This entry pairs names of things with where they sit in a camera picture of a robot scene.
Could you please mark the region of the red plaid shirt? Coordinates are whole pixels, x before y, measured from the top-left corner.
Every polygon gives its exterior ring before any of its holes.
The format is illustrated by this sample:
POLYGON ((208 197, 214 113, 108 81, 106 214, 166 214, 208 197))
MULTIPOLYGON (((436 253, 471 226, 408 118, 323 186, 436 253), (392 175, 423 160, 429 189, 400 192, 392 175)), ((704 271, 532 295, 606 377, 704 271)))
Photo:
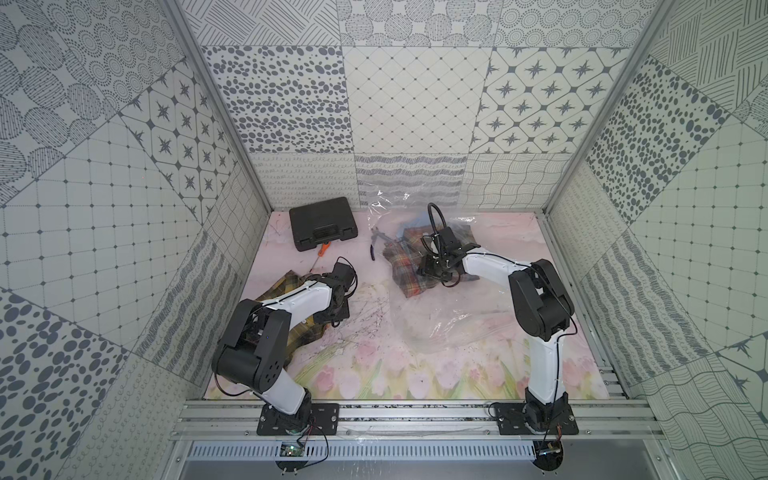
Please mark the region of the red plaid shirt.
POLYGON ((427 253, 424 246, 423 250, 415 250, 399 237, 388 237, 391 241, 383 244, 381 254, 390 263, 392 279, 406 298, 425 293, 440 284, 418 274, 420 261, 427 253))

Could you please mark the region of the yellow plaid shirt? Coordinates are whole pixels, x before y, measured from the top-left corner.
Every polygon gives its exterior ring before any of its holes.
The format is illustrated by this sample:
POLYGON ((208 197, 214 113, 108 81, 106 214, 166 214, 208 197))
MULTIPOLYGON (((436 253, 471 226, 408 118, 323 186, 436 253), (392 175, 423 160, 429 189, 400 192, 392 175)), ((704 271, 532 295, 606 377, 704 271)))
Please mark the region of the yellow plaid shirt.
POLYGON ((276 354, 287 367, 299 347, 319 340, 327 325, 316 325, 314 314, 329 306, 332 284, 339 283, 330 273, 312 274, 292 290, 259 301, 250 333, 256 349, 276 354))

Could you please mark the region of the clear plastic vacuum bag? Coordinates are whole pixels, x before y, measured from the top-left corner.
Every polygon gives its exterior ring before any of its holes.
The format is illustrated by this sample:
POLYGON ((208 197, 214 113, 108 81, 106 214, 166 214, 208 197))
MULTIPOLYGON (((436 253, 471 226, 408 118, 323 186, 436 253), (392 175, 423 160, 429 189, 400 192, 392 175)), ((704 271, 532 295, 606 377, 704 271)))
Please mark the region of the clear plastic vacuum bag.
MULTIPOLYGON (((451 206, 441 219, 435 211, 428 211, 425 192, 391 190, 370 186, 361 195, 368 207, 368 226, 377 227, 390 237, 407 225, 429 223, 434 229, 442 229, 449 222, 468 224, 472 228, 474 242, 482 244, 488 236, 481 232, 480 216, 465 213, 451 206)), ((435 247, 429 236, 421 239, 427 252, 435 247)), ((509 287, 498 285, 474 275, 463 275, 457 286, 441 283, 425 293, 406 298, 395 285, 390 263, 381 252, 383 243, 378 241, 376 260, 383 264, 389 296, 390 321, 397 337, 418 353, 436 353, 464 347, 493 336, 522 332, 511 303, 509 287)))

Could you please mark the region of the light blue shirt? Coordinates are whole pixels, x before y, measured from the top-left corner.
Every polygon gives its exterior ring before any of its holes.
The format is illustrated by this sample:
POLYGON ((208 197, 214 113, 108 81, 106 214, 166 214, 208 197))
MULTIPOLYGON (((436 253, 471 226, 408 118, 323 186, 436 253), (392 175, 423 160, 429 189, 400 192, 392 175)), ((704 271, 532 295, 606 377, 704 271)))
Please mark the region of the light blue shirt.
MULTIPOLYGON (((453 233, 462 244, 475 241, 470 225, 464 223, 449 222, 447 226, 452 229, 453 233)), ((415 223, 412 223, 403 228, 402 231, 398 233, 398 237, 410 248, 415 250, 423 250, 421 238, 431 234, 432 227, 429 223, 423 225, 416 225, 415 223)))

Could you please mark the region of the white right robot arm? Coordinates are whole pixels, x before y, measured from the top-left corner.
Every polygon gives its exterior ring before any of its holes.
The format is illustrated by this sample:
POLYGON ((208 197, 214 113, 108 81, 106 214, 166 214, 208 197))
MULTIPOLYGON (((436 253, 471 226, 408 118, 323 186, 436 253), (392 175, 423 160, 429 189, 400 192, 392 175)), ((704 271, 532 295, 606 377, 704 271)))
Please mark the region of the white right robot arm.
POLYGON ((558 417, 568 415, 560 339, 569 334, 575 309, 550 261, 521 263, 474 245, 470 250, 429 253, 422 258, 418 273, 439 281, 474 275, 508 286, 515 319, 530 337, 525 422, 531 431, 542 433, 558 417))

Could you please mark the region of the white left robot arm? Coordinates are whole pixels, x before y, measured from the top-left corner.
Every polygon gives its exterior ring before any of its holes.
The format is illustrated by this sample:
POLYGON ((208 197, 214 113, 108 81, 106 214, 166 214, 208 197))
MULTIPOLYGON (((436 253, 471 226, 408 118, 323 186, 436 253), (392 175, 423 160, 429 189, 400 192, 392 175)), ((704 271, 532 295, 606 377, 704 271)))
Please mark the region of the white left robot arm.
POLYGON ((213 374, 247 387, 283 415, 306 416, 309 392, 284 369, 289 333, 308 318, 347 319, 356 286, 354 278, 314 276, 276 298, 239 302, 213 354, 213 374))

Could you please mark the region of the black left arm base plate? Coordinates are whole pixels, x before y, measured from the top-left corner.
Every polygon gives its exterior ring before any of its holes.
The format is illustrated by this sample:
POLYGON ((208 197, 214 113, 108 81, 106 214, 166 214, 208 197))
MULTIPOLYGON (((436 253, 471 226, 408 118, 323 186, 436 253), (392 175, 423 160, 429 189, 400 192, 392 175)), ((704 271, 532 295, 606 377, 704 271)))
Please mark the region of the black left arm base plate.
POLYGON ((312 429, 312 435, 333 436, 337 433, 340 414, 338 403, 305 402, 292 415, 265 405, 260 413, 258 436, 299 435, 312 429))

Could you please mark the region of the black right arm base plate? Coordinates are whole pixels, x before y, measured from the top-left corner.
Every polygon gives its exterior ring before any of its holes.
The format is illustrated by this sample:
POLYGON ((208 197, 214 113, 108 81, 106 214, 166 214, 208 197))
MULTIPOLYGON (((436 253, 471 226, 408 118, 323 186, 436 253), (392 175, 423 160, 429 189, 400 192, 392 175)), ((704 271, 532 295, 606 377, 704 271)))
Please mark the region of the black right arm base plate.
POLYGON ((572 436, 579 433, 575 414, 567 402, 544 406, 536 401, 493 402, 488 411, 501 435, 572 436))

